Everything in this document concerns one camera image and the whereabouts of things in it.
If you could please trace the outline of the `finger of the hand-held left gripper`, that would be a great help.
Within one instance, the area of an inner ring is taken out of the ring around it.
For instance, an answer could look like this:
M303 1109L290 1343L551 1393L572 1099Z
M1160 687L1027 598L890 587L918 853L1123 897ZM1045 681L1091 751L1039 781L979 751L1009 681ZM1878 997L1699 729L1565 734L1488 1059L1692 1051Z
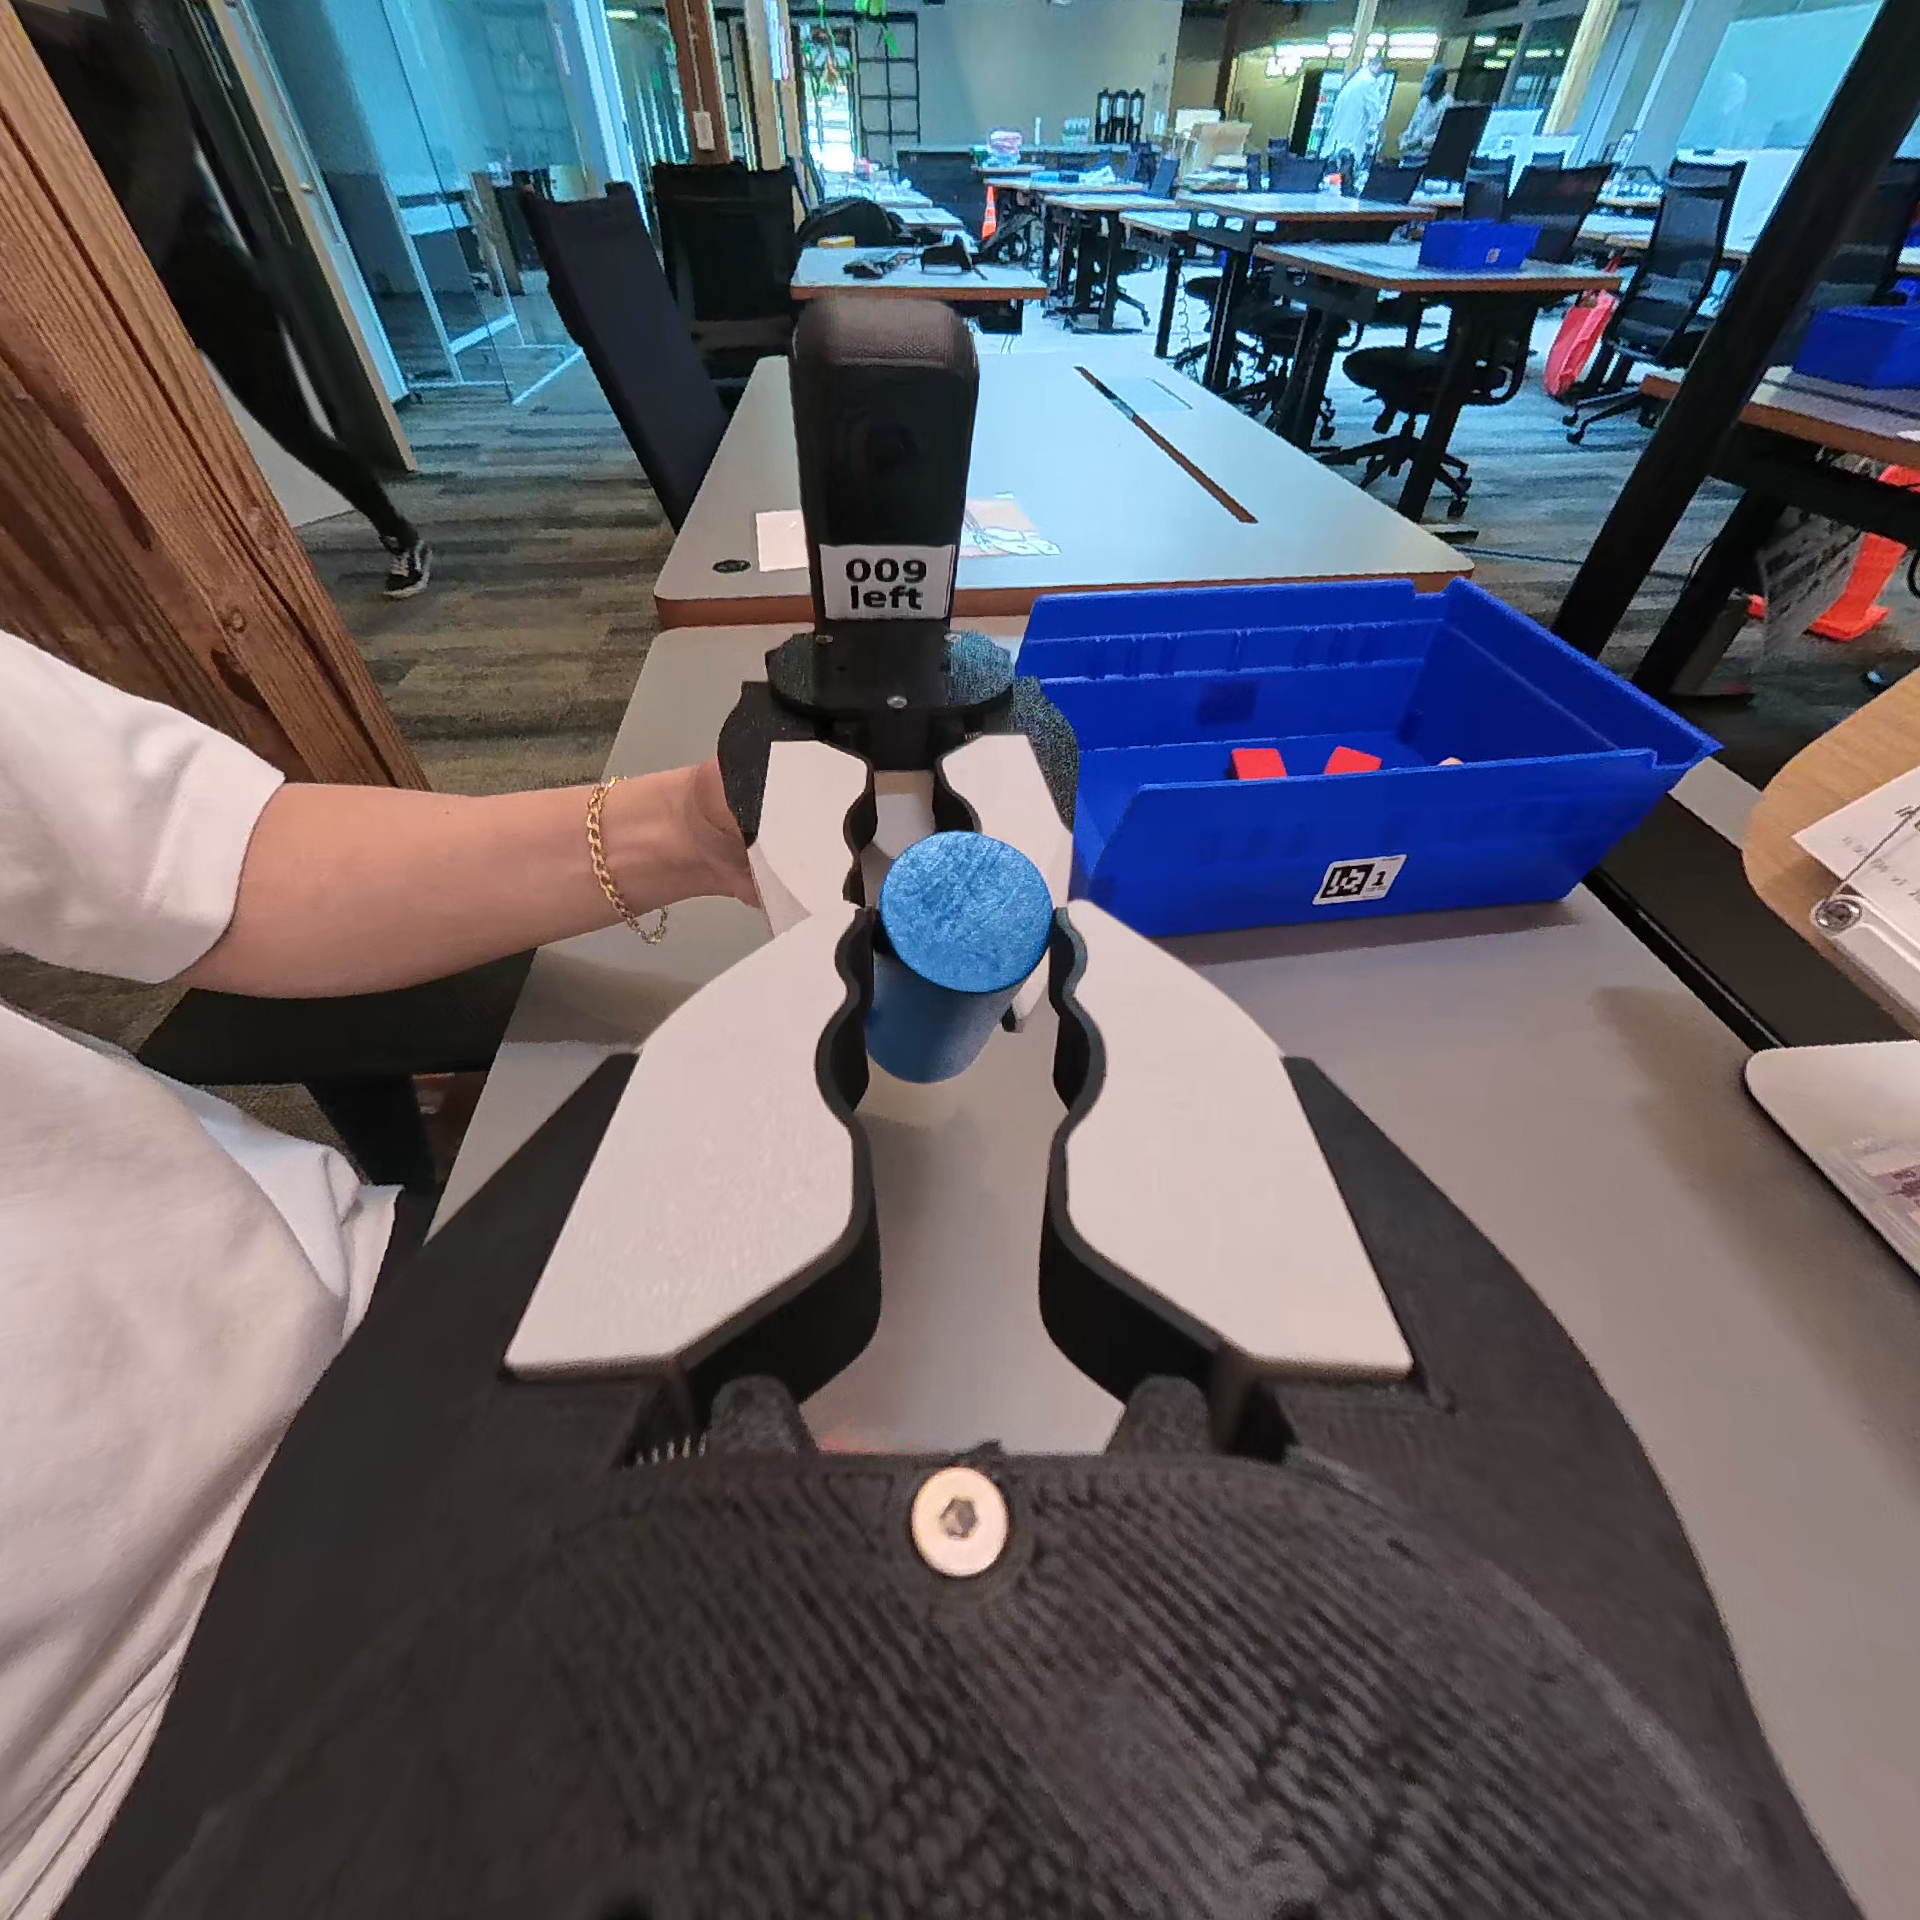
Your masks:
M876 831L874 770L818 740L771 744L750 873L770 937L866 905L861 857Z
M989 734L950 751L933 771L933 815L1021 852L1045 876L1054 920L1067 901L1075 834L1022 734Z

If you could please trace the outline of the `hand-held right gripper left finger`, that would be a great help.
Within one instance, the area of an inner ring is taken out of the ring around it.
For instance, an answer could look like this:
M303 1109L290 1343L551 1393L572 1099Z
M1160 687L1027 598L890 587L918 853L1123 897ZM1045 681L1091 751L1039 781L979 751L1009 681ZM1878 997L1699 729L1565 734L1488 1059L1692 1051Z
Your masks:
M870 1343L874 918L810 916L688 998L632 1074L511 1339L516 1380L651 1373L807 1399Z

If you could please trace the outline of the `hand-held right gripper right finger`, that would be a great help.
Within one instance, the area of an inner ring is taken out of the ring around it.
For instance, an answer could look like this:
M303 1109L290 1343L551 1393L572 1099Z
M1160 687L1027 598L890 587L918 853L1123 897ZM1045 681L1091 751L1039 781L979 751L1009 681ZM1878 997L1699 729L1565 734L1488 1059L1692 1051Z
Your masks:
M1283 1051L1094 902L1062 908L1039 1299L1103 1388L1402 1382L1412 1355Z

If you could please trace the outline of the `blue wooden cylinder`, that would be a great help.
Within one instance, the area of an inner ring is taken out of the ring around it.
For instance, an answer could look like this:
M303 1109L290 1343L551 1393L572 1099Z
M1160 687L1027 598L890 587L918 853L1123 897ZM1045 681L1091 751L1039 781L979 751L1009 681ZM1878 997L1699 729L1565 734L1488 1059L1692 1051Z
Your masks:
M910 1084L963 1075L1042 968L1054 912L1042 870L993 837L900 853L876 901L873 1065Z

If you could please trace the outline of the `blue plastic bin white tag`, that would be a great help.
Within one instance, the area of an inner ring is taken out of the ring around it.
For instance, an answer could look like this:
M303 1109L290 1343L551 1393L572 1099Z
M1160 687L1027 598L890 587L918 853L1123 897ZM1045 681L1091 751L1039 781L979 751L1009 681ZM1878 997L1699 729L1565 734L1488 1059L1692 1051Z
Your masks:
M1019 666L1079 749L1075 894L1152 937L1567 899L1718 747L1467 582L1050 597ZM1345 778L1230 778L1324 738Z

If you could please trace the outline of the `person's left forearm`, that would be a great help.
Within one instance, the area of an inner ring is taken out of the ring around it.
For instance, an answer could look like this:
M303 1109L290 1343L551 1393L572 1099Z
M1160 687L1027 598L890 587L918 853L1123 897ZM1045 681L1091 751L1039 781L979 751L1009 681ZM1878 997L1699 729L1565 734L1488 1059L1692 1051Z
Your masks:
M421 985L681 899L683 767L500 798L286 787L180 982L266 998Z

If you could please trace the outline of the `person's left hand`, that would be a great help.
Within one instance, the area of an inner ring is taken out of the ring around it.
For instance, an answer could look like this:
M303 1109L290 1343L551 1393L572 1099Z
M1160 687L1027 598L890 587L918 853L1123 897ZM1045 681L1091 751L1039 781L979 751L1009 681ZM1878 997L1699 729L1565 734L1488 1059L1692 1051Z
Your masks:
M754 912L764 901L750 870L750 849L733 817L723 771L715 759L688 766L681 783L681 839L686 853L683 901L737 901Z

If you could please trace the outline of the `wood-edged desk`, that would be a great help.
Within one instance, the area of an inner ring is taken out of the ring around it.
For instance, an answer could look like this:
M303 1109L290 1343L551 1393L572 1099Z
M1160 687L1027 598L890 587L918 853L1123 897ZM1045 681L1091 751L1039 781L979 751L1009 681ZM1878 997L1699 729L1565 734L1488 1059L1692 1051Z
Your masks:
M1380 306L1393 298L1410 297L1423 306L1446 306L1454 315L1454 306L1463 306L1470 300L1535 300L1548 293L1563 293L1563 300L1572 300L1591 291L1619 291L1623 284L1621 273L1572 264L1549 268L1532 262L1513 274L1427 274L1418 268L1417 253L1414 244L1364 243L1265 244L1259 248L1260 260L1290 278L1290 297L1306 306L1302 340L1271 419L1282 440L1298 451L1312 448L1345 330L1373 322ZM1405 485L1395 503L1402 516L1422 525L1435 489L1442 486L1452 500L1446 522L1435 530L1446 541L1462 537L1470 495L1470 479L1454 458L1454 430L1463 413L1458 394L1467 353L1463 346L1456 349L1435 419L1423 427L1418 452L1412 465L1399 472Z
M807 248L790 297L795 303L829 297L937 300L979 333L1017 337L1027 312L1049 303L1049 286L1034 271L976 253L957 234L923 248Z
M1740 489L1740 500L1635 669L1635 683L1660 699L1701 694L1732 646L1733 610L1761 587L1761 547L1790 510L1917 547L1917 492L1889 479L1891 468L1917 470L1917 454L1917 390L1766 378L1711 456L1711 479Z

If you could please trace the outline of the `black office chair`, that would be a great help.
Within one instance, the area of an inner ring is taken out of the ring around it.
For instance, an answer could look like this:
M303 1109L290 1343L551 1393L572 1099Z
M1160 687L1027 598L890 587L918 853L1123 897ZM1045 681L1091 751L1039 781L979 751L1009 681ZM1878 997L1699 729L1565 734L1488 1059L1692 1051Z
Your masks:
M1697 352L1745 171L1745 162L1679 162L1668 171L1649 246L1600 334L1595 366L1572 390L1563 419L1572 447L1600 421L1647 411L1630 389L1635 372L1683 372Z
M1503 219L1540 229L1530 253L1535 267L1572 264L1578 229L1596 209L1610 177L1608 164L1572 171L1532 168L1521 177L1505 201ZM1442 346L1362 347L1351 353L1346 375L1380 402L1378 436L1334 451L1322 460L1331 468L1358 468L1364 489L1410 468L1459 346L1469 349L1458 394L1462 411L1501 407L1517 397L1532 352L1535 323L1543 306L1555 300L1563 300L1563 293L1535 300L1470 300L1454 306Z

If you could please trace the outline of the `person's white shirt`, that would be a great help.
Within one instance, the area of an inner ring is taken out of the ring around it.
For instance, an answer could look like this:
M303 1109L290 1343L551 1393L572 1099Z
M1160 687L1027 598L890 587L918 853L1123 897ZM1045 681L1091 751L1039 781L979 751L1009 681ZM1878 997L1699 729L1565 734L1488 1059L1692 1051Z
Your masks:
M14 634L3 681L4 950L178 978L284 777ZM395 1213L342 1154L4 1006L4 1917L52 1917L104 1842Z

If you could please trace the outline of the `orange bag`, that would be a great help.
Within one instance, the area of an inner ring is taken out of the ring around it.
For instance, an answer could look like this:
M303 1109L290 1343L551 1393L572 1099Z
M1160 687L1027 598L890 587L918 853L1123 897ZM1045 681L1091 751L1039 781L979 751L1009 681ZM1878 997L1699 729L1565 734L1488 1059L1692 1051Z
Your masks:
M1574 300L1545 355L1548 397L1556 402L1574 397L1588 378L1619 304L1613 291L1591 291Z

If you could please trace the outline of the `instruction sheet board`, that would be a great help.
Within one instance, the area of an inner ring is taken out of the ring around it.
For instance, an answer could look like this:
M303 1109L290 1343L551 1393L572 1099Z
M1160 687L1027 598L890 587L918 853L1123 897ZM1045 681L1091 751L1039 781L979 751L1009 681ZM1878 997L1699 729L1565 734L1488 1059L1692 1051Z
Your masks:
M1775 777L1740 863L1806 959L1861 991L1905 1041L1917 1007L1919 676L1905 676Z

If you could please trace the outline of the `wooden pillar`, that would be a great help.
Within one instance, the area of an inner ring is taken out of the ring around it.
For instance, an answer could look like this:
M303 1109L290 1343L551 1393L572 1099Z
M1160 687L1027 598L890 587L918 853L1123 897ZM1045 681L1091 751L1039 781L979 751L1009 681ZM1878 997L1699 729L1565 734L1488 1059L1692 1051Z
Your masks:
M12 5L3 164L4 629L291 781L426 789Z

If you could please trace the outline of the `orange traffic cone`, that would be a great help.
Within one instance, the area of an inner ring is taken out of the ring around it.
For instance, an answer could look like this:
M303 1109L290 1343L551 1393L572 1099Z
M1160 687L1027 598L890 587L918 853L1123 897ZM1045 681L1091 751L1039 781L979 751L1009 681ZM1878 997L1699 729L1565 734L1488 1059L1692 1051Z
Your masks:
M1825 616L1810 622L1806 634L1830 643L1853 643L1872 634L1891 616L1882 593L1910 548L1905 534L1865 534L1845 587Z

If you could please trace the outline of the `black metal post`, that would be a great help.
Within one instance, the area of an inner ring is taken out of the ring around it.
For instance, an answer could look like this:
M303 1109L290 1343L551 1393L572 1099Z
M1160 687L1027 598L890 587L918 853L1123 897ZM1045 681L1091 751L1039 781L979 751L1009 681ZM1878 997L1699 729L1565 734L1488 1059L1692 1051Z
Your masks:
M1919 6L1889 2L1837 85L1718 322L1623 486L1555 619L1596 658L1711 475L1801 300L1847 239L1919 108Z

